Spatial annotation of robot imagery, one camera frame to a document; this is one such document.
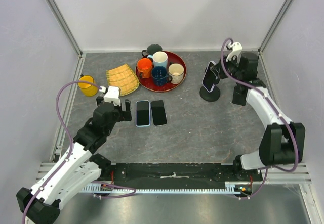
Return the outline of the lavender cased phone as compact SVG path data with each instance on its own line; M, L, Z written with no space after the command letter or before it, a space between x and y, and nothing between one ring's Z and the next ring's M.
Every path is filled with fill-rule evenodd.
M215 86L215 74L212 72L211 68L215 66L216 63L214 61L210 61L205 68L205 73L202 79L202 86L205 88L207 92L212 92Z

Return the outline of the black round-base phone stand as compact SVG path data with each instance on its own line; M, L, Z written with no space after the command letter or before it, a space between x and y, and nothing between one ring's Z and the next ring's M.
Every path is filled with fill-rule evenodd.
M208 102L215 102L220 98L220 89L217 87L217 84L220 82L220 80L215 79L215 86L212 92L207 92L203 86L201 86L199 90L200 97Z

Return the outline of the light blue cased phone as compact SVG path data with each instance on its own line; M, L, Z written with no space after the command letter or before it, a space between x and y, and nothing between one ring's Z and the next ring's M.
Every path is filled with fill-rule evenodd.
M150 102L148 100L136 102L136 119L137 127L150 126Z

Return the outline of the clear cased black phone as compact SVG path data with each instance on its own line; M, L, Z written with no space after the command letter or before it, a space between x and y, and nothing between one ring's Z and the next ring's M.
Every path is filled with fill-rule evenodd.
M151 101L151 114L154 126L167 124L167 116L163 100Z

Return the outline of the black block phone stand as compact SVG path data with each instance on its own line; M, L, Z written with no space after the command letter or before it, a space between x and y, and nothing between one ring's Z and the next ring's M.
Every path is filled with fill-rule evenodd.
M237 83L233 90L232 103L240 106L245 106L247 92L247 87Z

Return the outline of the yellow mug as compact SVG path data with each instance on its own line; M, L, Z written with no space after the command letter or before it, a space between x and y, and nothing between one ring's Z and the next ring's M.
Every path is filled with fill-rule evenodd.
M94 78L90 75L81 75L78 85L78 88L82 91L82 93L87 97L92 97L98 92L98 88L93 84L96 84Z

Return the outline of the woven bamboo tray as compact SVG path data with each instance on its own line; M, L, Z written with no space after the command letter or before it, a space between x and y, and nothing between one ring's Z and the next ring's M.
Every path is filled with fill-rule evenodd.
M128 64L107 70L106 78L109 86L118 87L120 96L128 95L139 87L139 80Z

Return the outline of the cream dimpled mug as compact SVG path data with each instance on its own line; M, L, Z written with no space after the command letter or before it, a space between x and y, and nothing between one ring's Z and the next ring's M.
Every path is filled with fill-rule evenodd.
M184 77L184 67L181 64L171 64L168 68L168 72L172 77L172 84L179 84Z

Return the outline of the red round tray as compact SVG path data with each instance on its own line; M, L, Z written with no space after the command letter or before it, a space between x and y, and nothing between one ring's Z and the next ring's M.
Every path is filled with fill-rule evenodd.
M168 82L166 85L164 86L156 86L153 83L153 79L152 78L141 78L140 76L140 72L138 70L138 68L135 69L135 73L136 76L138 77L139 83L146 89L153 91L153 92L168 92L171 91L173 89L175 89L176 87L178 87L185 79L186 74L187 74L187 66L185 64L185 62L182 60L181 57L179 57L178 55L172 53L172 52L168 52L166 51L166 54L168 55L168 63L170 65L181 65L184 68L184 72L182 73L182 78L179 81L179 83L173 84L171 82Z

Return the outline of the orange mug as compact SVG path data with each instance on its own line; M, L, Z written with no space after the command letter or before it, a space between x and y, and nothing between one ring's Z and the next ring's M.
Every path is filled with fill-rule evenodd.
M137 62L137 74L139 78L148 79L151 77L151 71L153 69L153 64L150 59L143 58Z

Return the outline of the dark blue mug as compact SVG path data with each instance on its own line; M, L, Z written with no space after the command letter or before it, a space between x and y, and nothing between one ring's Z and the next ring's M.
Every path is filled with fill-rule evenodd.
M165 86L172 81L172 77L168 74L167 69L163 66L156 66L151 71L151 77L154 85L158 87Z

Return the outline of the light blue mug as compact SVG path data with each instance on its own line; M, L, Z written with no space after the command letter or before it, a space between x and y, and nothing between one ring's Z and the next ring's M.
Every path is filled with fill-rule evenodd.
M167 68L168 65L168 55L166 52L158 51L154 53L153 55L148 55L148 59L151 59L153 61L153 66L157 67L164 67Z

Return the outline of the dark grey mug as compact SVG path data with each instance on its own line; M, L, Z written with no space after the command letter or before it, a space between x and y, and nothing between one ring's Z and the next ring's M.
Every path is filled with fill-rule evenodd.
M162 51L163 48L159 44L151 44L146 49L142 50L141 55L143 57L152 57L156 52Z

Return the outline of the right aluminium frame post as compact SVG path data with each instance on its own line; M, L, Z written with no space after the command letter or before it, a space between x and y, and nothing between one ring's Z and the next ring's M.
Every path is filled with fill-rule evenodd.
M279 11L277 12L273 22L271 23L264 39L262 40L262 42L258 48L259 55L262 55L262 53L265 51L267 45L269 44L270 40L272 39L273 35L275 34L277 28L279 27L281 21L283 20L284 16L288 12L293 1L294 0L284 0L283 4L281 5Z

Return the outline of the aluminium frame post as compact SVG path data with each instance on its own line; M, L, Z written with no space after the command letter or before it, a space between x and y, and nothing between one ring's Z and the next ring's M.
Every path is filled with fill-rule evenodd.
M61 29L63 30L64 34L66 35L67 39L69 40L71 46L73 47L76 54L81 57L83 55L82 49L78 45L71 29L69 28L62 12L60 11L57 3L55 0L46 0L47 4L49 5L51 11L53 12L57 22L59 23Z
M262 55L262 53L265 51L267 45L269 44L270 40L272 39L273 35L275 34L277 28L279 27L281 21L283 20L284 16L288 12L293 1L294 0L284 0L283 4L281 5L279 11L277 12L273 22L271 23L264 39L262 40L262 42L258 48L259 55Z

